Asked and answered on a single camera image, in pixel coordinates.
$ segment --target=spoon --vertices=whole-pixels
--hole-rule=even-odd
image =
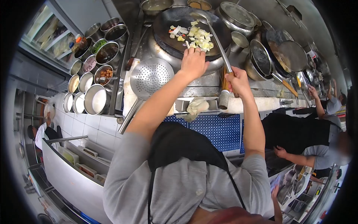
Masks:
[[[118,78],[118,77],[106,78],[106,77],[102,76],[102,77],[96,78],[96,81],[97,81],[98,83],[104,83],[106,80],[114,80],[114,79],[117,79],[117,78]]]

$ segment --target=ladle handle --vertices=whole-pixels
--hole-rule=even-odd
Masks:
[[[124,134],[124,132],[126,131],[129,123],[131,122],[132,118],[134,117],[134,114],[137,112],[138,108],[140,107],[140,105],[143,103],[143,100],[140,98],[137,98],[136,101],[134,102],[132,108],[129,110],[126,118],[124,119],[122,125],[119,127],[118,129],[118,133],[120,134]]]

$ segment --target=gray shirt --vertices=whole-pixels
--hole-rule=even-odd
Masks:
[[[341,127],[339,117],[335,115],[326,114],[324,119],[329,120]],[[316,156],[314,162],[314,169],[322,170],[329,168],[333,165],[334,160],[337,158],[337,139],[338,134],[341,131],[342,130],[339,129],[337,126],[331,124],[329,128],[328,138],[329,146],[310,146],[303,151],[302,155],[304,156]]]
[[[150,144],[135,133],[125,133],[122,139],[104,185],[103,206],[113,223],[147,223]],[[264,158],[251,155],[240,168],[226,161],[246,209],[261,215],[270,210]],[[156,169],[150,205],[153,223],[187,223],[198,206],[207,211],[242,207],[224,170],[187,158]]]
[[[334,96],[327,102],[327,114],[335,114],[340,110],[342,104],[341,102]]]

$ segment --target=white shirt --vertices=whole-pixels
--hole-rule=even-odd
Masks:
[[[46,128],[47,128],[47,123],[45,122],[39,127],[35,137],[35,145],[41,150],[42,150],[42,138],[49,140],[47,135],[45,134]]]

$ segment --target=white sauce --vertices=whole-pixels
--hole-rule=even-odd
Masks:
[[[79,96],[76,99],[75,105],[76,105],[77,113],[82,113],[84,111],[84,99],[82,99],[82,97],[84,96],[83,95]]]
[[[68,97],[68,100],[67,100],[67,110],[68,110],[68,111],[71,110],[72,104],[73,104],[73,96],[70,95],[70,96]]]
[[[84,91],[86,92],[92,86],[93,77],[90,77],[84,85]]]
[[[92,108],[95,113],[99,113],[106,104],[106,91],[100,90],[98,91],[92,99]]]

